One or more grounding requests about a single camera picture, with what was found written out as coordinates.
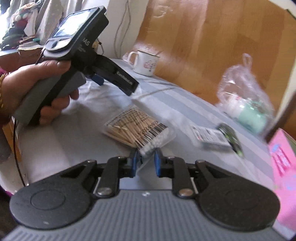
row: black and green object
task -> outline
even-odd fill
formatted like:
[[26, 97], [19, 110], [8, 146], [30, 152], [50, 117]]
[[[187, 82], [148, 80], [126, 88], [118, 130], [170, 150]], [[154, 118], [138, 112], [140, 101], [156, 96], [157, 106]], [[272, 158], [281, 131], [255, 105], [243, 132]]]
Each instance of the black and green object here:
[[235, 151], [235, 153], [241, 157], [244, 158], [244, 153], [242, 151], [241, 143], [239, 139], [237, 138], [235, 131], [227, 124], [221, 123], [216, 127], [217, 130], [221, 131], [225, 138], [228, 140], [229, 144], [231, 145], [232, 149]]

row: tablecloth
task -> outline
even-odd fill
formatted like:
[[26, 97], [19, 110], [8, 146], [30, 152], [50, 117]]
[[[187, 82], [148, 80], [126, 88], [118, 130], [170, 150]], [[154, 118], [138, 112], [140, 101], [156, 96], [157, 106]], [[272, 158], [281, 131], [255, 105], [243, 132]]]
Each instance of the tablecloth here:
[[[136, 74], [122, 60], [113, 60], [139, 81], [136, 92], [128, 97], [116, 86], [92, 81], [79, 88], [80, 98], [71, 101], [52, 125], [21, 127], [19, 147], [29, 182], [35, 182], [87, 159], [107, 162], [114, 156], [128, 155], [130, 148], [102, 133], [103, 125], [116, 112], [135, 104], [149, 115], [174, 128], [176, 138], [162, 148], [164, 155], [182, 157], [187, 163], [203, 159], [228, 171], [273, 188], [273, 171], [267, 144], [215, 106], [184, 89], [158, 77]], [[225, 122], [235, 131], [242, 144], [245, 159], [234, 152], [222, 153], [196, 148], [190, 125], [215, 128]], [[124, 178], [120, 188], [170, 189], [171, 180], [157, 178], [153, 161], [133, 179]], [[275, 228], [286, 238], [292, 231], [278, 223]]]

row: mug handle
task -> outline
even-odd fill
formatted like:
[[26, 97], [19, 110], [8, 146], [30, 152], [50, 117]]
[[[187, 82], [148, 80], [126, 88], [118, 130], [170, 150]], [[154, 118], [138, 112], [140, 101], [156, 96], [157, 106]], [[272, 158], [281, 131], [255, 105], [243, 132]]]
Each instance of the mug handle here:
[[132, 51], [132, 52], [130, 52], [129, 55], [128, 55], [128, 64], [129, 64], [132, 68], [134, 68], [134, 66], [136, 65], [136, 62], [137, 62], [137, 57], [136, 57], [136, 59], [135, 59], [135, 63], [132, 64], [132, 63], [131, 63], [131, 56], [132, 56], [132, 54], [136, 54], [136, 55], [138, 55], [138, 53]]

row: black circular cover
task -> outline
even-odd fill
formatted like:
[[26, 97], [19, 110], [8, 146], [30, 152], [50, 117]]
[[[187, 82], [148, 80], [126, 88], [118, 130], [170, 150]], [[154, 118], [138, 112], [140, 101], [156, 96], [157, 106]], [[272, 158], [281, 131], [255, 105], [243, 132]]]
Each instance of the black circular cover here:
[[211, 221], [236, 231], [256, 231], [271, 226], [280, 208], [272, 191], [242, 178], [216, 179], [197, 200]]
[[10, 211], [22, 225], [33, 229], [57, 229], [86, 214], [89, 193], [70, 178], [52, 178], [19, 190], [10, 200]]

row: gray ribbed surface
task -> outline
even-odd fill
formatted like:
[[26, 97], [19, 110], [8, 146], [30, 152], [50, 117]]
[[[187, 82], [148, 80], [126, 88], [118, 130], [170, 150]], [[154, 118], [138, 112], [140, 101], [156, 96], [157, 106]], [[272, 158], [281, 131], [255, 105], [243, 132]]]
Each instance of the gray ribbed surface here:
[[210, 222], [193, 200], [171, 191], [126, 191], [101, 199], [79, 222], [59, 230], [16, 228], [4, 241], [281, 241], [272, 228], [252, 233], [234, 232]]

